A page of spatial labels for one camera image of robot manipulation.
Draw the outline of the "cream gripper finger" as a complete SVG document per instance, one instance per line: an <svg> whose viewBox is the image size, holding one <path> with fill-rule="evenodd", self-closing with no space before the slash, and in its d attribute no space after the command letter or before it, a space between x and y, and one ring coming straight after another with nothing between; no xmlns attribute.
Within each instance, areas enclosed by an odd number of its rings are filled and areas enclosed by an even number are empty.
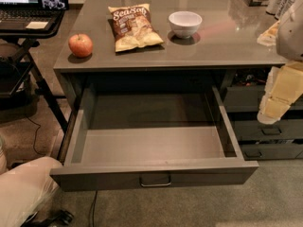
<svg viewBox="0 0 303 227"><path fill-rule="evenodd" d="M264 91L257 119L262 124L271 125L303 95L303 63L290 61L280 68L273 67Z"/></svg>

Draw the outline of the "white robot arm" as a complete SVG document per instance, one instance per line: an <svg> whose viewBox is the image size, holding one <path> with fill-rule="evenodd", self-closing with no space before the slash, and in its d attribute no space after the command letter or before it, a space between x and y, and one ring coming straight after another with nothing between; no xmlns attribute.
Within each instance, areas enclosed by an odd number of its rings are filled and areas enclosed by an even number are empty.
<svg viewBox="0 0 303 227"><path fill-rule="evenodd" d="M296 0L282 15L276 52L289 61L268 75L257 116L266 125L280 120L303 95L303 0Z"/></svg>

